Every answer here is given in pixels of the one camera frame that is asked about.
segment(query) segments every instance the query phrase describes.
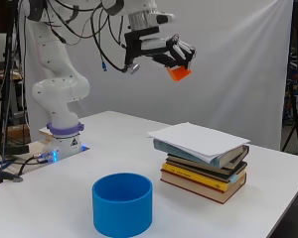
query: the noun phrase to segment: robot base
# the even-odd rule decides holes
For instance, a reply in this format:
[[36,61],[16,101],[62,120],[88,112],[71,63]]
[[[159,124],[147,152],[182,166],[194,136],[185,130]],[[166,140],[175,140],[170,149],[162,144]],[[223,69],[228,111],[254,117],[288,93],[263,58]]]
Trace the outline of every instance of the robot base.
[[64,158],[76,155],[84,151],[79,139],[79,133],[61,137],[54,135],[52,141],[45,147],[45,152],[51,152],[53,161],[57,162]]

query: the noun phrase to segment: stack of books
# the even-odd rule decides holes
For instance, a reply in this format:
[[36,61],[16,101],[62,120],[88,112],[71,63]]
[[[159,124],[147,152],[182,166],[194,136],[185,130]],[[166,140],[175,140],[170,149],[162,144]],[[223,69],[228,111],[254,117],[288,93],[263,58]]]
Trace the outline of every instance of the stack of books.
[[[246,183],[247,162],[243,159],[249,152],[248,146],[240,144],[222,154],[211,156],[179,146],[175,141],[158,140],[159,134],[149,134],[157,135],[153,141],[154,148],[168,153],[162,166],[161,181],[221,204],[226,203]],[[182,133],[181,138],[183,141],[185,134]]]

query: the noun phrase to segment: purple ring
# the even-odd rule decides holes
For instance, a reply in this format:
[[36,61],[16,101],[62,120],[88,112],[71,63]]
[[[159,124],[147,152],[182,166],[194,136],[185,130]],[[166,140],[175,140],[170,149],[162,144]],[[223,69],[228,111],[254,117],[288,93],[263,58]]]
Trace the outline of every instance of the purple ring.
[[84,125],[78,122],[78,124],[74,127],[66,128],[66,129],[58,129],[52,126],[52,123],[48,123],[47,128],[50,130],[50,132],[53,135],[58,135],[58,136],[66,136],[70,134],[74,134],[76,132],[83,131]]

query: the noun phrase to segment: yellow book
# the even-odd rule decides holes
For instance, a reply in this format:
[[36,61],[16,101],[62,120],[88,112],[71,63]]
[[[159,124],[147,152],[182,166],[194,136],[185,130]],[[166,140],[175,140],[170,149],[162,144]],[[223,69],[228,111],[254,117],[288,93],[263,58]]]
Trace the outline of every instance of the yellow book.
[[190,172],[190,171],[169,165],[167,163],[163,164],[162,169],[167,172],[176,174],[178,176],[195,180],[204,185],[216,188],[221,191],[227,191],[233,184],[235,184],[245,174],[245,170],[243,170],[238,175],[236,175],[230,182],[223,182],[220,180],[216,180],[214,178],[209,178],[203,175],[196,174],[194,172]]

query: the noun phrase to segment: book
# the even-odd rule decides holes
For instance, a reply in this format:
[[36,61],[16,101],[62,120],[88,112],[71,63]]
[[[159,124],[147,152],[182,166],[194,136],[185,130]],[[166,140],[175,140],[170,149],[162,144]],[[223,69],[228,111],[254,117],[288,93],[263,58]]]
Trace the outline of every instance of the book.
[[244,174],[229,190],[223,192],[163,170],[161,170],[161,174],[161,181],[216,201],[220,204],[226,203],[246,183],[246,174]]
[[162,169],[166,172],[170,172],[172,174],[181,176],[183,178],[200,182],[202,184],[205,184],[210,187],[214,187],[222,191],[227,191],[233,184],[235,184],[245,174],[245,170],[243,170],[234,179],[230,180],[229,182],[223,182],[223,181],[206,177],[203,175],[199,175],[197,173],[190,172],[172,165],[168,165],[167,163],[163,164]]
[[181,169],[184,169],[184,170],[187,170],[187,171],[191,171],[191,172],[194,172],[194,173],[206,176],[206,177],[210,177],[212,179],[217,179],[217,180],[220,180],[220,181],[223,181],[223,182],[229,182],[232,179],[235,179],[237,174],[239,174],[247,166],[247,162],[240,162],[238,164],[238,166],[234,170],[231,171],[230,174],[223,175],[223,174],[219,174],[219,173],[216,173],[216,172],[203,170],[203,169],[200,169],[200,168],[196,168],[196,167],[184,165],[184,164],[181,164],[181,163],[173,162],[173,161],[170,161],[169,159],[167,159],[167,164],[178,167],[178,168],[181,168]]
[[148,134],[207,163],[249,142],[249,140],[189,122],[148,132]]
[[180,163],[183,165],[200,168],[203,170],[212,171],[212,172],[223,174],[223,175],[231,175],[231,172],[233,170],[235,170],[235,168],[239,165],[239,163],[248,155],[248,152],[249,152],[249,147],[244,146],[244,152],[241,155],[237,156],[232,161],[230,161],[228,164],[223,166],[221,169],[216,168],[214,166],[210,166],[210,164],[193,162],[191,160],[180,158],[180,157],[177,157],[177,156],[174,156],[171,154],[168,155],[168,160],[176,162],[176,163]]
[[174,155],[176,157],[184,158],[186,160],[200,163],[205,166],[211,166],[217,169],[221,169],[223,166],[225,166],[230,161],[234,160],[237,156],[241,155],[246,146],[240,146],[237,147],[231,151],[226,152],[224,155],[221,155],[219,157],[216,157],[210,161],[210,163],[207,163],[198,157],[189,154],[188,152],[185,152],[177,147],[174,147],[172,145],[169,145],[165,142],[159,141],[157,139],[153,140],[154,148],[158,151],[166,152],[168,154]]

